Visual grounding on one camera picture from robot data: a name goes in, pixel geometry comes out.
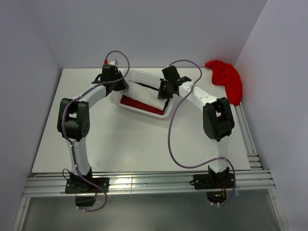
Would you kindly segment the white plastic basket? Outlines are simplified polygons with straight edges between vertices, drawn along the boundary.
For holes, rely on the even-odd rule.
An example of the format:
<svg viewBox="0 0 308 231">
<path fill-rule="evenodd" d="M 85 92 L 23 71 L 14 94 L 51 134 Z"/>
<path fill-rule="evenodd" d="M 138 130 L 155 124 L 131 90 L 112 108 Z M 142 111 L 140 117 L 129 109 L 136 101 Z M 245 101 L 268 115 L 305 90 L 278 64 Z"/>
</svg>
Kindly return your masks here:
<svg viewBox="0 0 308 231">
<path fill-rule="evenodd" d="M 122 109 L 140 115 L 151 117 L 157 120 L 165 119 L 171 112 L 174 103 L 173 99 L 169 100 L 168 106 L 165 108 L 165 112 L 163 115 L 146 112 L 141 109 L 133 108 L 120 103 L 122 96 L 125 95 L 139 102 L 146 103 L 151 106 L 158 106 L 159 109 L 163 109 L 163 104 L 166 102 L 166 100 L 160 100 L 157 98 L 158 89 L 160 86 L 160 79 L 160 76 L 135 69 L 130 69 L 127 76 L 125 77 L 125 80 L 129 85 L 129 89 L 125 91 L 112 92 L 110 102 Z"/>
</svg>

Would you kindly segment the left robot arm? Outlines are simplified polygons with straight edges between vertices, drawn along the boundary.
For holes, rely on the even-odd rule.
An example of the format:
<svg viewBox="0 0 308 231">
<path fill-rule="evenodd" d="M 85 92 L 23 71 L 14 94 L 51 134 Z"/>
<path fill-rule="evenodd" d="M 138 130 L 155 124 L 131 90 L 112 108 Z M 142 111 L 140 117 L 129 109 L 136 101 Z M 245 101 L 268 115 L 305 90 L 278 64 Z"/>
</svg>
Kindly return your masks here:
<svg viewBox="0 0 308 231">
<path fill-rule="evenodd" d="M 82 192 L 89 192 L 96 187 L 86 148 L 90 108 L 111 92 L 128 89 L 124 77 L 114 62 L 105 63 L 88 90 L 75 98 L 63 98 L 60 101 L 57 130 L 69 147 L 72 162 L 70 181 Z"/>
</svg>

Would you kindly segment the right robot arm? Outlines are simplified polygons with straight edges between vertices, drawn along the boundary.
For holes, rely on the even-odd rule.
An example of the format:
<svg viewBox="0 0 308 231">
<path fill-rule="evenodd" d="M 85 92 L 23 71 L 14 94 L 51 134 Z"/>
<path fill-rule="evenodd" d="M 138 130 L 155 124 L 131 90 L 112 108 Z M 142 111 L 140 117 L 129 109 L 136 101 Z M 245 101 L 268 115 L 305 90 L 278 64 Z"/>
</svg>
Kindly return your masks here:
<svg viewBox="0 0 308 231">
<path fill-rule="evenodd" d="M 160 79 L 160 87 L 158 90 L 159 99 L 171 99 L 174 94 L 182 99 L 174 109 L 171 116 L 168 133 L 167 146 L 173 162 L 184 169 L 195 169 L 208 165 L 211 173 L 208 176 L 208 182 L 212 187 L 220 187 L 224 181 L 224 174 L 229 174 L 230 170 L 234 171 L 234 167 L 227 158 L 228 142 L 232 130 L 235 127 L 231 106 L 226 97 L 217 98 L 195 84 L 200 80 L 192 81 L 187 76 L 181 77 L 177 68 L 170 65 L 162 70 L 163 78 Z M 195 166 L 185 166 L 180 164 L 174 157 L 171 149 L 171 129 L 175 114 L 179 106 L 188 100 L 193 103 L 202 112 L 203 130 L 206 136 L 214 143 L 214 157 L 204 163 Z"/>
</svg>

